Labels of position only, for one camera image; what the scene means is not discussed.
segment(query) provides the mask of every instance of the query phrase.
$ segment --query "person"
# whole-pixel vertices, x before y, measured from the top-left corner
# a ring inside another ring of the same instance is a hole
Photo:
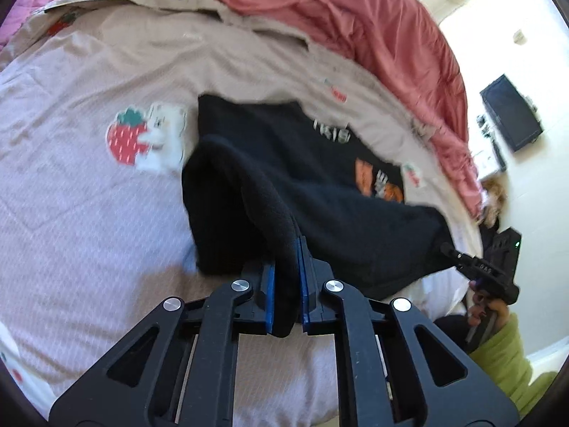
[[[503,300],[488,299],[477,291],[474,282],[470,283],[470,287],[474,291],[474,305],[468,310],[468,326],[475,327],[481,323],[485,307],[497,312],[498,316],[493,335],[469,356],[516,404],[521,417],[524,417],[545,394],[557,373],[547,372],[531,381],[533,370],[523,354],[517,315],[510,313]],[[464,349],[469,327],[463,326],[461,329],[460,326],[456,326],[456,321],[452,318],[457,316],[447,316],[447,318],[451,320],[446,322],[437,320],[435,324]],[[454,321],[455,325],[449,326],[450,321]]]

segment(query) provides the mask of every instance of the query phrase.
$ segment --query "blanket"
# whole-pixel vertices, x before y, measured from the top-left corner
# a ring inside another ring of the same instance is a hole
[[[468,211],[482,198],[467,141],[464,82],[444,36],[417,0],[220,0],[264,15],[368,69],[432,129],[431,143]],[[0,32],[6,39],[6,33]]]

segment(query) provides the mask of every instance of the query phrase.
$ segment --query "person's hand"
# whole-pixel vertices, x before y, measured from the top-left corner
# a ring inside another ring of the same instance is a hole
[[[472,327],[478,326],[486,314],[485,308],[488,307],[498,313],[494,332],[501,330],[510,321],[510,309],[506,302],[501,299],[489,299],[476,289],[476,282],[474,281],[470,281],[470,288],[474,291],[474,306],[468,309],[468,324]]]

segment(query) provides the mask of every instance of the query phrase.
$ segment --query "orange graphic print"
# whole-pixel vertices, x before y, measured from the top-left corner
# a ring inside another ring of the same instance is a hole
[[[383,199],[384,200],[394,200],[395,202],[403,202],[403,193],[399,186],[395,186],[391,183],[385,183],[383,188]]]
[[[356,159],[356,186],[367,197],[372,196],[373,165]]]

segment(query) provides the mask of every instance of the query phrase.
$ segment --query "strawberry print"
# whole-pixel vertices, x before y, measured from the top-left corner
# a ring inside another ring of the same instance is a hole
[[[24,378],[22,377],[22,375],[19,373],[18,369],[12,369],[12,375],[14,377],[14,380],[22,385],[22,383],[24,382]]]
[[[138,154],[147,154],[149,146],[138,142],[138,135],[147,131],[143,114],[133,108],[117,114],[106,134],[107,145],[113,157],[121,164],[135,165]]]
[[[418,168],[416,168],[416,166],[410,163],[406,163],[405,165],[403,165],[403,171],[405,172],[405,174],[409,178],[409,181],[411,181],[411,184],[415,188],[422,188],[423,181],[421,179],[421,172]]]
[[[327,78],[324,79],[324,84],[330,87],[330,91],[332,92],[332,96],[334,96],[340,102],[346,102],[348,96],[346,93],[343,93],[335,85],[332,84]]]
[[[54,35],[61,32],[66,27],[69,27],[71,24],[75,22],[77,17],[79,16],[79,11],[70,11],[64,14],[61,18],[58,19],[55,24],[53,24],[49,29],[47,29],[47,36],[53,37]]]

